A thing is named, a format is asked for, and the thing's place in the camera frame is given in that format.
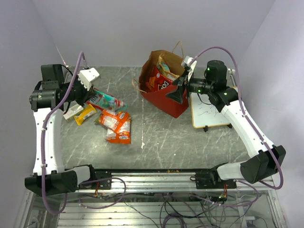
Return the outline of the red paper bag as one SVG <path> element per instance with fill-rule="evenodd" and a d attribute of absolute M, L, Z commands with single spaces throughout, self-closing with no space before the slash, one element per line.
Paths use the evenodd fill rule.
<path fill-rule="evenodd" d="M 143 98 L 146 99 L 148 102 L 150 102 L 152 105 L 154 105 L 164 113 L 174 118 L 178 118 L 189 107 L 189 103 L 188 100 L 184 100 L 182 104 L 179 104 L 166 97 L 166 94 L 174 91 L 176 89 L 176 86 L 171 84 L 170 86 L 156 92 L 151 92 L 151 93 L 146 92 L 147 88 L 145 86 L 145 82 L 148 79 L 148 76 L 152 71 L 152 68 L 157 65 L 158 57 L 160 54 L 171 55 L 179 60 L 178 65 L 180 67 L 180 76 L 181 76 L 181 74 L 184 71 L 184 68 L 181 66 L 183 56 L 180 57 L 174 54 L 173 50 L 172 51 L 166 51 L 163 49 L 155 50 L 150 53 L 148 60 L 143 65 L 139 79 L 132 80 L 132 85 L 141 93 Z"/>

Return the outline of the teal Fox's mint bag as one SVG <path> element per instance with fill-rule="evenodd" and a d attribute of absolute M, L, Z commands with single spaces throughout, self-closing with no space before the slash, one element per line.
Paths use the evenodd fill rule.
<path fill-rule="evenodd" d="M 100 110 L 121 111 L 127 107 L 127 104 L 118 98 L 99 91 L 97 88 L 93 89 L 93 97 L 87 100 L 87 104 Z"/>

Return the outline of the red Doritos bag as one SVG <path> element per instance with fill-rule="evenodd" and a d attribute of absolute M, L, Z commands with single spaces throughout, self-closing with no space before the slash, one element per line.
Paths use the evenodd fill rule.
<path fill-rule="evenodd" d="M 171 84 L 172 84 L 172 80 L 163 76 L 159 72 L 158 68 L 154 66 L 148 76 L 148 79 L 145 82 L 145 86 L 147 88 L 146 92 L 147 93 L 156 92 L 170 86 Z"/>

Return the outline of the brown paper snack bag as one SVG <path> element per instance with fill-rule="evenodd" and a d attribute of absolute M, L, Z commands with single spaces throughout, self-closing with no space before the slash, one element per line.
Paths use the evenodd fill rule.
<path fill-rule="evenodd" d="M 171 81 L 180 76 L 179 60 L 167 54 L 160 54 L 158 57 L 157 68 L 159 72 Z"/>

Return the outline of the orange Fox's candy bag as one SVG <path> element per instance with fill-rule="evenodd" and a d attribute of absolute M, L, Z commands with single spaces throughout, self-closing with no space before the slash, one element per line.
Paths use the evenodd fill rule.
<path fill-rule="evenodd" d="M 102 125 L 114 133 L 127 133 L 131 128 L 131 116 L 127 112 L 103 110 L 95 119 L 95 124 Z"/>

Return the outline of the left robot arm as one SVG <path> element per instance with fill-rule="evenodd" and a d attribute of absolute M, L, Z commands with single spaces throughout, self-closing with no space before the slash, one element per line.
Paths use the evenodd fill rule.
<path fill-rule="evenodd" d="M 25 179 L 25 187 L 42 196 L 75 192 L 79 185 L 91 189 L 97 177 L 91 164 L 65 170 L 60 151 L 62 99 L 68 90 L 63 74 L 64 65 L 42 65 L 42 80 L 29 97 L 35 118 L 37 152 L 33 173 Z"/>

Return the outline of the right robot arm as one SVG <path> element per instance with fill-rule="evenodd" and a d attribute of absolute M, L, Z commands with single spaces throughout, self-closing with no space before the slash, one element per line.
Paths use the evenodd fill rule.
<path fill-rule="evenodd" d="M 243 179 L 253 184 L 278 173 L 286 151 L 262 133 L 239 99 L 240 91 L 227 86 L 225 64 L 220 60 L 211 60 L 207 63 L 204 77 L 195 78 L 196 63 L 191 57 L 182 61 L 184 72 L 173 81 L 176 89 L 166 97 L 181 104 L 185 92 L 207 95 L 210 103 L 232 124 L 249 155 L 247 161 L 219 165 L 209 177 L 210 184 L 220 188 L 230 179 Z"/>

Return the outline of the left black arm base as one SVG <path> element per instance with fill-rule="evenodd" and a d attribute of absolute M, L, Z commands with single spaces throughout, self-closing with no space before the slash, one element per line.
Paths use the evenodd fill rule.
<path fill-rule="evenodd" d="M 110 190 L 112 185 L 112 174 L 110 171 L 96 171 L 95 177 L 97 180 L 102 179 L 94 184 L 98 190 Z"/>

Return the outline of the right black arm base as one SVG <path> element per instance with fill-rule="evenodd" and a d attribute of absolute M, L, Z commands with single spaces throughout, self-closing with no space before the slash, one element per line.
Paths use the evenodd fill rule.
<path fill-rule="evenodd" d="M 190 180 L 195 182 L 196 189 L 236 189 L 237 184 L 235 181 L 222 180 L 216 173 L 213 172 L 199 172 L 194 176 L 190 176 Z"/>

